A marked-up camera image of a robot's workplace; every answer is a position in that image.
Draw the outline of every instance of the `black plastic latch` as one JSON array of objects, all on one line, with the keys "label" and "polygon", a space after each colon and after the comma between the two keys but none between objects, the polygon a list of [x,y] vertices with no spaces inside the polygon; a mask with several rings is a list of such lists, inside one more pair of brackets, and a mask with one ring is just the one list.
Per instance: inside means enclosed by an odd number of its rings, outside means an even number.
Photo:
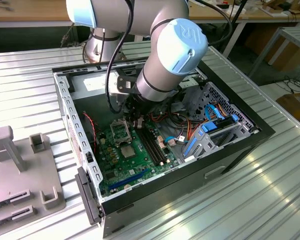
[{"label": "black plastic latch", "polygon": [[140,94],[136,88],[137,78],[133,76],[118,76],[117,89],[123,94]]},{"label": "black plastic latch", "polygon": [[91,225],[95,225],[97,223],[101,224],[103,213],[100,210],[97,201],[94,199],[85,170],[82,167],[79,167],[78,174],[74,177],[82,197],[89,223]]}]

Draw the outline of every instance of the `green circuit board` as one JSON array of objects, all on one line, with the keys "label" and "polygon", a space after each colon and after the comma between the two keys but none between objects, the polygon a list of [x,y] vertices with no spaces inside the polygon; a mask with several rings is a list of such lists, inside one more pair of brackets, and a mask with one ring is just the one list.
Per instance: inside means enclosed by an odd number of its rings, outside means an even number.
[{"label": "green circuit board", "polygon": [[[119,136],[126,136],[127,134],[124,132],[124,127],[118,128],[116,131],[119,131],[115,132],[115,134]],[[117,193],[125,187],[127,188],[138,184],[179,165],[169,146],[165,146],[163,149],[158,148],[167,161],[159,165],[153,162],[151,154],[147,152],[138,130],[134,130],[129,126],[129,131],[132,140],[122,143],[118,147],[115,146],[110,126],[97,133],[97,139],[100,145],[96,159],[103,175],[103,181],[99,187],[104,197]],[[154,123],[150,121],[147,122],[144,131],[148,131],[148,136],[152,136],[152,140],[159,146],[157,136],[161,134]],[[127,179],[129,182],[125,182],[123,185],[113,188],[115,184]]]}]

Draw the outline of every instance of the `ram slot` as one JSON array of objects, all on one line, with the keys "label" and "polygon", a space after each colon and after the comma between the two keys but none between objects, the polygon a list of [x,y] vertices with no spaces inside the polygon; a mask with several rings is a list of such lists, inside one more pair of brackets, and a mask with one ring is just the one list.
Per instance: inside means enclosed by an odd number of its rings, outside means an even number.
[{"label": "ram slot", "polygon": [[153,136],[149,134],[149,132],[145,129],[136,130],[139,138],[141,139],[146,151],[151,157],[151,160],[155,166],[160,165],[160,162],[165,161],[165,156],[161,152],[159,146],[156,141],[153,139]]}]

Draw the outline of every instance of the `metal table leg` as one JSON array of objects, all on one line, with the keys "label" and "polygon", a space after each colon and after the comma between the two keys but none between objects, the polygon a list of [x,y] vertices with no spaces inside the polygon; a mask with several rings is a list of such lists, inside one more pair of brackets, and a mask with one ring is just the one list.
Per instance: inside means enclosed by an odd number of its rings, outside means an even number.
[{"label": "metal table leg", "polygon": [[263,61],[263,59],[266,57],[266,55],[268,54],[268,52],[270,51],[270,49],[273,47],[273,45],[275,44],[275,42],[278,40],[278,38],[281,35],[281,27],[279,27],[274,35],[272,36],[272,38],[270,39],[270,41],[266,44],[266,46],[264,47],[264,49],[262,50],[261,54],[258,56],[258,58],[256,59],[256,61],[254,62],[252,69],[250,70],[248,77],[251,78],[253,76],[253,74],[255,73],[255,71],[257,70],[257,68],[259,67],[259,65],[261,64],[261,62]]},{"label": "metal table leg", "polygon": [[236,29],[235,29],[232,37],[230,38],[230,41],[228,42],[228,44],[226,45],[226,47],[222,53],[222,55],[225,56],[226,58],[229,56],[232,48],[236,44],[236,41],[238,40],[240,34],[242,33],[242,30],[244,29],[245,25],[246,25],[246,22],[241,22],[238,24],[238,26],[236,26]]}]

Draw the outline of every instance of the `blue plastic clip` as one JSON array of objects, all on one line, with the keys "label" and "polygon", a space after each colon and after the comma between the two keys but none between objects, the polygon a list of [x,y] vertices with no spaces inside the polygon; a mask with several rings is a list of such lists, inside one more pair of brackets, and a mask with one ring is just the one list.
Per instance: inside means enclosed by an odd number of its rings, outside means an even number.
[{"label": "blue plastic clip", "polygon": [[204,108],[204,113],[205,113],[206,117],[207,117],[209,120],[211,120],[211,117],[210,117],[209,109],[208,109],[208,108],[211,108],[211,109],[214,111],[214,113],[215,113],[215,115],[216,115],[216,117],[217,117],[218,119],[222,119],[222,120],[225,119],[225,117],[222,116],[221,113],[219,112],[218,108],[216,108],[216,107],[213,106],[212,104],[208,104],[208,105],[205,106],[205,108]]},{"label": "blue plastic clip", "polygon": [[239,117],[235,114],[232,114],[231,115],[232,119],[235,121],[235,122],[238,122],[239,121]]},{"label": "blue plastic clip", "polygon": [[201,128],[203,129],[203,131],[205,133],[207,133],[213,129],[216,129],[217,126],[213,122],[207,122],[207,123],[202,124]]}]

